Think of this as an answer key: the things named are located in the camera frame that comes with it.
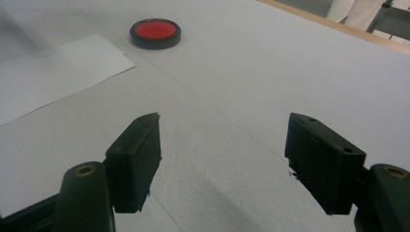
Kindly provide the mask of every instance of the red circle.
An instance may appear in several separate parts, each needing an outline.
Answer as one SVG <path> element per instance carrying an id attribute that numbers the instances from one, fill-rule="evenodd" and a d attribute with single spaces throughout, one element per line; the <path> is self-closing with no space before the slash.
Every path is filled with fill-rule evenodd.
<path id="1" fill-rule="evenodd" d="M 177 29 L 174 25 L 164 21 L 148 21 L 138 25 L 134 32 L 140 37 L 161 39 L 172 36 Z"/>

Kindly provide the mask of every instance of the white paper sheet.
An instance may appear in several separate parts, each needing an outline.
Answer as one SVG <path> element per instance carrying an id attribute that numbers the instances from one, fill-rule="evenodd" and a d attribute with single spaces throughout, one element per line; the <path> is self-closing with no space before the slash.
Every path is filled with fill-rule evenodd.
<path id="1" fill-rule="evenodd" d="M 134 67 L 92 35 L 0 64 L 0 125 Z"/>

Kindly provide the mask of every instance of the white table surface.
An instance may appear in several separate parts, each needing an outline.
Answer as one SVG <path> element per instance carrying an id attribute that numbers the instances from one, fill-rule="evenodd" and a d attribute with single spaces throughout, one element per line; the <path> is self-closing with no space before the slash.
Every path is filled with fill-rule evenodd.
<path id="1" fill-rule="evenodd" d="M 355 231 L 289 177 L 290 112 L 410 169 L 410 56 L 250 0 L 3 0 L 0 62 L 100 34 L 136 68 L 0 126 L 0 211 L 59 191 L 102 161 L 136 117 L 159 112 L 163 160 L 141 214 L 117 231 Z M 182 28 L 166 50 L 130 43 L 138 20 Z"/>

